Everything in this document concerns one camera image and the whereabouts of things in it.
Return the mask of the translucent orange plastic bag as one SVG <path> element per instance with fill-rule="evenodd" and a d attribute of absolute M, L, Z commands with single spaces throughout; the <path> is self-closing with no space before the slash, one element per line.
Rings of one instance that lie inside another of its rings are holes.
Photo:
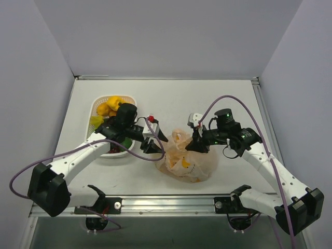
<path fill-rule="evenodd" d="M 192 141 L 184 130 L 175 129 L 163 142 L 165 155 L 155 162 L 156 168 L 181 182 L 199 183 L 208 180 L 217 169 L 219 158 L 216 150 L 210 149 L 207 154 L 185 149 Z"/>

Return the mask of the yellow fake bell pepper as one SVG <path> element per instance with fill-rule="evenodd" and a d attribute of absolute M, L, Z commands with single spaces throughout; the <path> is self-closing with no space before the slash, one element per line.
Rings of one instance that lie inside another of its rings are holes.
<path fill-rule="evenodd" d="M 119 96 L 111 96 L 106 101 L 106 104 L 111 110 L 117 111 L 120 105 L 124 102 L 125 101 Z"/>

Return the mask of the white perforated plastic basket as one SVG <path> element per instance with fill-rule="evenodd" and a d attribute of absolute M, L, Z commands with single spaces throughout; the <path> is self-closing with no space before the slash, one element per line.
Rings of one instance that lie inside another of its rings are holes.
<path fill-rule="evenodd" d="M 89 120 L 91 116 L 99 116 L 96 113 L 96 108 L 102 104 L 102 103 L 106 103 L 106 101 L 108 100 L 109 97 L 114 96 L 114 95 L 110 95 L 110 96 L 100 96 L 98 97 L 91 105 L 91 111 L 90 111 L 90 115 L 89 115 Z M 86 131 L 86 140 L 91 136 L 92 133 L 94 133 L 95 131 L 104 131 L 106 128 L 109 127 L 108 125 L 108 120 L 109 118 L 107 116 L 104 117 L 104 123 L 101 124 L 98 128 L 94 129 L 93 126 L 89 125 L 87 126 L 87 131 Z M 121 149 L 121 153 L 118 154 L 109 154 L 108 152 L 105 154 L 100 155 L 100 158 L 106 158 L 106 159 L 110 159 L 110 158 L 122 158 L 124 156 L 126 156 L 128 154 L 128 152 L 126 150 Z"/>

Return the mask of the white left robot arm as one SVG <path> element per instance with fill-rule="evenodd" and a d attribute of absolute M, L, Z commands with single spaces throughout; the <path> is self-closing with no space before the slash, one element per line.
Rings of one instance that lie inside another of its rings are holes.
<path fill-rule="evenodd" d="M 86 207 L 102 212 L 109 204 L 105 193 L 94 185 L 82 188 L 70 187 L 71 181 L 89 164 L 108 153 L 113 147 L 121 147 L 125 139 L 141 143 L 145 154 L 164 155 L 159 122 L 153 116 L 145 119 L 143 127 L 136 124 L 137 107 L 121 104 L 117 114 L 107 118 L 77 148 L 60 155 L 60 159 L 45 165 L 38 163 L 33 171 L 27 196 L 49 216 L 56 217 L 69 207 Z"/>

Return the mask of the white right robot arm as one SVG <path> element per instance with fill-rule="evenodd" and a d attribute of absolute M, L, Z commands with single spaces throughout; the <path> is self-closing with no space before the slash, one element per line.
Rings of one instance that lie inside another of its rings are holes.
<path fill-rule="evenodd" d="M 190 114 L 188 126 L 193 129 L 192 141 L 186 150 L 207 154 L 212 145 L 223 145 L 236 156 L 251 164 L 276 191 L 271 196 L 242 185 L 231 192 L 226 211 L 244 213 L 254 210 L 274 218 L 287 234 L 297 235 L 321 217 L 324 195 L 295 178 L 264 148 L 262 137 L 251 128 L 242 128 L 233 118 L 231 109 L 215 113 L 215 129 L 199 124 L 202 115 Z"/>

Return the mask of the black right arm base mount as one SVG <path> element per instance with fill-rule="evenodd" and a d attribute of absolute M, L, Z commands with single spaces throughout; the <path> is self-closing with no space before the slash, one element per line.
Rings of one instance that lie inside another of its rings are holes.
<path fill-rule="evenodd" d="M 243 207 L 236 207 L 229 196 L 214 197 L 214 210 L 216 214 L 245 214 L 251 215 L 258 213 L 256 210 L 247 209 Z"/>

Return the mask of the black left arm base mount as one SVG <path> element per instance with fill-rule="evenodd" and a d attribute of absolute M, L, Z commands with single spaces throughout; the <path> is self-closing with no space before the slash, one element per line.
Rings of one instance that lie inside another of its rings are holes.
<path fill-rule="evenodd" d="M 91 214 L 83 208 L 92 210 L 99 214 L 120 214 L 122 208 L 122 198 L 121 197 L 105 197 L 103 200 L 98 200 L 96 204 L 93 206 L 83 206 L 83 207 L 75 207 L 74 213 L 75 214 Z"/>

